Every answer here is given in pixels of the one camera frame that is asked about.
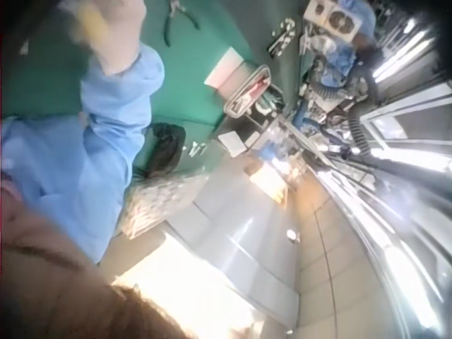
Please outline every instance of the tile grout line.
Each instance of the tile grout line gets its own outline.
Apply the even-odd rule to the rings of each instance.
[[[323,252],[325,253],[326,267],[328,269],[328,275],[330,276],[331,297],[333,298],[333,311],[334,311],[334,328],[335,328],[334,337],[335,337],[335,339],[338,339],[338,313],[336,311],[336,300],[335,300],[335,297],[334,297],[333,277],[331,276],[330,263],[328,261],[328,256],[326,255],[326,247],[325,247],[325,243],[323,242],[323,235],[322,235],[322,232],[320,230],[319,219],[317,219],[317,211],[319,209],[314,211],[314,217],[316,218],[317,228],[319,229],[319,235],[320,235],[320,239],[322,241]]]

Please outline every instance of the pliers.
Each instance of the pliers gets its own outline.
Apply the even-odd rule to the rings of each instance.
[[[171,21],[172,21],[173,17],[176,15],[177,11],[184,14],[193,23],[195,28],[197,30],[200,30],[199,23],[195,19],[194,15],[191,14],[190,12],[188,12],[185,9],[185,7],[181,6],[179,0],[169,0],[169,14],[168,14],[167,20],[165,22],[165,31],[164,31],[164,39],[165,39],[165,43],[167,44],[168,47],[171,46],[171,41],[170,41]]]

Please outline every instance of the white glove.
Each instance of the white glove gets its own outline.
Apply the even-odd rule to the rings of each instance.
[[[105,75],[127,70],[138,58],[143,0],[83,0],[77,11],[83,33]]]

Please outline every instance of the pliers handle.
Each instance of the pliers handle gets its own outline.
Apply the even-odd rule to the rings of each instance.
[[[169,14],[167,17],[167,20],[165,21],[165,31],[164,31],[164,39],[165,39],[165,43],[167,44],[168,47],[171,46],[171,22],[173,17],[176,15],[176,12],[179,11],[182,14],[184,14],[190,21],[191,23],[193,23],[193,26],[195,26],[195,29],[200,30],[200,26],[198,21],[195,19],[195,16],[191,13],[188,12],[184,7],[180,6],[179,4],[177,4],[176,6],[171,4],[170,8],[169,8]]]

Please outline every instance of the blue shirt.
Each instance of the blue shirt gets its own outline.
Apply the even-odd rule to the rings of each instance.
[[[2,171],[28,206],[53,220],[94,262],[114,233],[150,124],[149,97],[163,78],[162,60],[145,45],[120,75],[105,76],[93,59],[81,81],[87,128],[78,117],[9,119],[1,126]]]
[[[338,4],[362,20],[360,33],[374,39],[376,18],[374,10],[367,2],[364,0],[338,0]],[[355,51],[351,45],[340,38],[336,38],[335,42],[336,50],[327,54],[326,58],[335,69],[347,76],[356,59]],[[321,82],[326,86],[340,87],[339,81],[328,68],[323,72]]]

